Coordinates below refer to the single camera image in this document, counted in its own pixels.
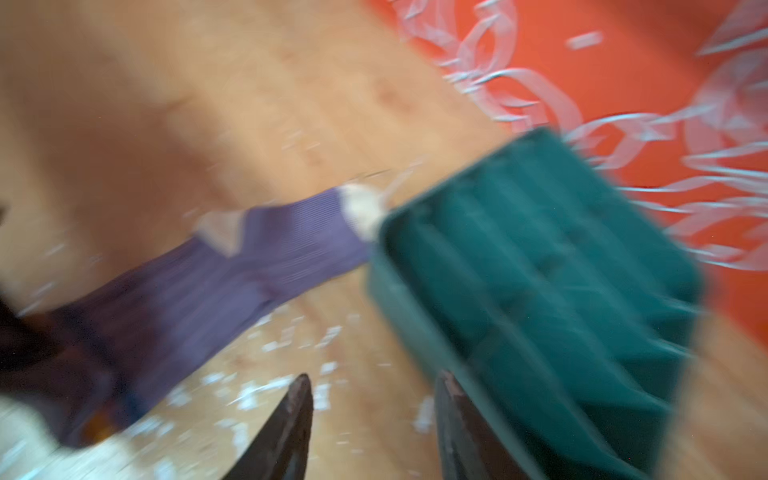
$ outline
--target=teal plastic container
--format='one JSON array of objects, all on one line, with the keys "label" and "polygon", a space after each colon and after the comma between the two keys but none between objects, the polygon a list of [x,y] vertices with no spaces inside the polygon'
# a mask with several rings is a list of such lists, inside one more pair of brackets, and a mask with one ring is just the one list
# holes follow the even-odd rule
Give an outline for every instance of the teal plastic container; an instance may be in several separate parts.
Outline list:
[{"label": "teal plastic container", "polygon": [[538,129],[384,221],[369,291],[531,478],[650,478],[701,311],[693,261]]}]

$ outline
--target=wooden table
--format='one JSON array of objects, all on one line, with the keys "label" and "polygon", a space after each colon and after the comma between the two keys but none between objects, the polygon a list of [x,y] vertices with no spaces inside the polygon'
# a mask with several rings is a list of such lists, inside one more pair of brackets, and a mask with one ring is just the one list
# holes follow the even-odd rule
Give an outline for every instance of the wooden table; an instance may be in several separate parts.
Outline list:
[{"label": "wooden table", "polygon": [[[80,296],[169,250],[205,211],[286,203],[360,174],[395,204],[508,138],[354,0],[67,0],[0,4],[0,284],[20,309]],[[329,383],[308,478],[439,478],[431,392],[363,288],[365,267],[288,303],[188,378],[133,435],[55,450],[0,404],[0,478],[218,478],[308,372]],[[340,326],[327,346],[316,345]],[[768,360],[703,328],[671,478],[765,478]],[[290,338],[288,346],[263,346]],[[321,375],[321,365],[337,362]]]}]

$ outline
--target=wooden surface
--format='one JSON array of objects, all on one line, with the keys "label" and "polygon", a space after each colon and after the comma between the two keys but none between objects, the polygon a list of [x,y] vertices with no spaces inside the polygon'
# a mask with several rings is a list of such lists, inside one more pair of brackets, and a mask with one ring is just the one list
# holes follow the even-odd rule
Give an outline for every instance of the wooden surface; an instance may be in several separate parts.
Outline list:
[{"label": "wooden surface", "polygon": [[[424,158],[399,203],[507,137],[354,0],[6,1],[0,74],[0,284],[20,309],[169,250],[210,209],[387,170],[369,180],[382,187]],[[307,478],[439,478],[434,429],[412,425],[431,387],[365,275],[244,333],[184,382],[188,402],[177,392],[133,436],[57,450],[39,419],[2,400],[0,455],[13,455],[0,479],[219,478],[283,394],[241,409],[243,386],[300,372],[330,384]],[[263,351],[281,337],[290,344]],[[725,319],[700,337],[665,476],[768,478],[768,358]],[[338,367],[320,375],[325,362]]]}]

